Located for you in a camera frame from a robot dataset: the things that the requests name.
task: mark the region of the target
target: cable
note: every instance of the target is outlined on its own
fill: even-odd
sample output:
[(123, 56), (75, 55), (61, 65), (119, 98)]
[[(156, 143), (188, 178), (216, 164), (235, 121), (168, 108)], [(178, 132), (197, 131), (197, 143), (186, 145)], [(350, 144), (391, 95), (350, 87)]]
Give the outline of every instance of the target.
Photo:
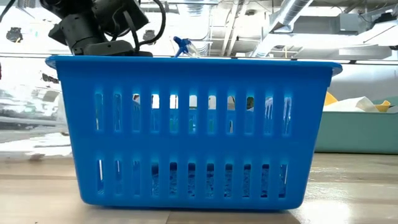
[(138, 52), (140, 45), (139, 45), (139, 42), (138, 42), (137, 29), (136, 29), (136, 27), (135, 27), (135, 25), (134, 25), (134, 23), (133, 23), (133, 21), (131, 19), (130, 14), (127, 11), (124, 11), (123, 14), (124, 14), (124, 17), (126, 18), (127, 23), (129, 24), (130, 31), (132, 33), (132, 38), (134, 39), (134, 45), (136, 47), (136, 52)]
[(10, 0), (7, 4), (7, 6), (4, 8), (4, 10), (2, 11), (1, 15), (0, 15), (0, 22), (2, 21), (2, 18), (6, 15), (6, 13), (8, 12), (8, 10), (10, 10), (11, 6), (15, 3), (15, 0)]
[(259, 1), (255, 1), (256, 4), (258, 4), (259, 6), (263, 7), (267, 12), (270, 12), (270, 10), (268, 10), (266, 7), (264, 7), (262, 4), (259, 3)]
[(363, 17), (362, 15), (360, 15), (360, 14), (358, 14), (358, 15), (361, 16), (361, 18), (362, 18), (365, 22), (373, 23), (373, 22), (371, 22), (371, 21), (367, 21), (367, 20), (365, 19), (365, 17)]
[(164, 29), (166, 27), (166, 11), (164, 10), (163, 4), (159, 0), (154, 0), (154, 2), (159, 6), (160, 13), (162, 13), (162, 24), (160, 25), (160, 30), (157, 35), (151, 40), (144, 40), (139, 43), (139, 46), (144, 44), (151, 44), (154, 43), (156, 40), (159, 40), (160, 37), (163, 35)]
[(322, 0), (315, 0), (315, 1), (316, 1), (316, 2), (323, 2), (323, 3), (329, 4), (330, 6), (332, 6), (332, 8), (330, 8), (330, 9), (333, 9), (334, 7), (336, 7), (336, 8), (338, 8), (338, 9), (340, 9), (341, 13), (344, 13), (344, 10), (342, 10), (342, 8), (339, 7), (339, 3), (342, 3), (343, 1), (340, 1), (340, 2), (337, 3), (337, 4), (333, 4), (333, 3), (330, 3), (330, 2), (328, 2), (328, 1), (322, 1)]
[(114, 40), (116, 40), (118, 37), (119, 37), (119, 32), (120, 32), (120, 25), (119, 25), (119, 23), (116, 21), (116, 15), (121, 11), (121, 10), (123, 10), (123, 8), (124, 8), (124, 6), (121, 6), (119, 9), (117, 9), (114, 13), (113, 13), (113, 15), (112, 15), (112, 20), (113, 20), (113, 23), (114, 23), (114, 33), (113, 33), (113, 36), (112, 36), (112, 41), (114, 41)]
[(227, 22), (228, 22), (229, 15), (231, 14), (231, 12), (232, 12), (232, 8), (231, 8), (231, 9), (229, 9), (229, 11), (228, 11), (228, 14), (226, 15), (226, 19), (225, 19), (225, 22), (224, 22), (224, 24), (225, 24), (225, 25), (226, 25), (226, 24), (227, 24)]

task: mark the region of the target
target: storage bin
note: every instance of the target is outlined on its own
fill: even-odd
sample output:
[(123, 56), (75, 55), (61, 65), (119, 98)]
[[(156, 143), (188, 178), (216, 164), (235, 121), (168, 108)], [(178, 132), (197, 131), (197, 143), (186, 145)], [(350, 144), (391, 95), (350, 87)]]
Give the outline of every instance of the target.
[[(326, 89), (341, 72), (335, 63), (236, 59), (54, 56), (47, 63), (62, 83), (83, 201), (121, 207), (298, 207)], [(230, 96), (235, 110), (227, 110)]]
[(398, 154), (398, 113), (323, 112), (317, 152)]

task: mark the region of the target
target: black cable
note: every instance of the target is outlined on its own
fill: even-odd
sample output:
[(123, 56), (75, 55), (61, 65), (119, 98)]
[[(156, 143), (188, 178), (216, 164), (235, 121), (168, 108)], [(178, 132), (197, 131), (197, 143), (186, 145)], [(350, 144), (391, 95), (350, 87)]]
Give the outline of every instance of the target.
[(124, 8), (124, 6), (121, 6), (119, 9), (117, 9), (114, 13), (113, 13), (113, 15), (112, 15), (112, 20), (113, 20), (113, 23), (114, 23), (114, 32), (113, 32), (113, 36), (112, 36), (112, 40), (111, 41), (114, 41), (114, 40), (116, 40), (118, 37), (119, 37), (119, 32), (120, 32), (120, 25), (119, 25), (119, 23), (116, 21), (116, 15), (121, 11), (121, 10), (123, 10), (123, 8)]
[(371, 21), (367, 21), (367, 20), (365, 19), (365, 17), (363, 17), (362, 15), (360, 15), (360, 14), (358, 14), (358, 15), (361, 16), (361, 18), (362, 18), (365, 22), (373, 23), (373, 22), (371, 22)]
[(131, 19), (131, 16), (130, 16), (129, 12), (124, 11), (123, 14), (124, 14), (124, 18), (126, 18), (126, 21), (129, 24), (130, 31), (132, 33), (132, 38), (134, 39), (134, 45), (136, 47), (136, 52), (138, 52), (140, 45), (139, 45), (139, 42), (138, 42), (137, 29), (136, 29), (136, 27), (135, 27), (135, 25), (134, 25), (134, 23), (133, 23), (133, 21)]
[(2, 21), (2, 18), (6, 15), (6, 13), (8, 12), (8, 10), (10, 10), (11, 6), (15, 3), (15, 0), (10, 0), (7, 4), (7, 6), (4, 8), (4, 10), (2, 11), (1, 15), (0, 15), (0, 22)]
[(151, 40), (144, 40), (140, 42), (140, 46), (144, 44), (151, 44), (154, 43), (156, 40), (159, 40), (160, 37), (163, 35), (164, 29), (166, 27), (166, 11), (164, 10), (163, 4), (159, 0), (154, 0), (154, 2), (159, 6), (160, 13), (162, 13), (162, 24), (160, 25), (160, 30), (157, 35)]

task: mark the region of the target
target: table surface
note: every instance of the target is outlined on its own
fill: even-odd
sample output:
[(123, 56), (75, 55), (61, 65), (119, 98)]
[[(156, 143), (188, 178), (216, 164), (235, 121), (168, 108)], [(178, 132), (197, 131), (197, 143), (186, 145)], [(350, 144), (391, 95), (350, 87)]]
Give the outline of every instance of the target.
[(128, 210), (80, 200), (71, 159), (0, 161), (0, 223), (398, 223), (398, 156), (316, 154), (303, 205), (274, 213)]

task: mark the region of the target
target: teal bin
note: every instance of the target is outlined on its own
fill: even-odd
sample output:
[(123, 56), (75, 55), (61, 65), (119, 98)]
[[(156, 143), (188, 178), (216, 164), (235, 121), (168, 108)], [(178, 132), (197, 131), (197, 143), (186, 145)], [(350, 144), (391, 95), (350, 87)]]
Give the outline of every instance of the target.
[(323, 112), (316, 152), (398, 154), (398, 113)]

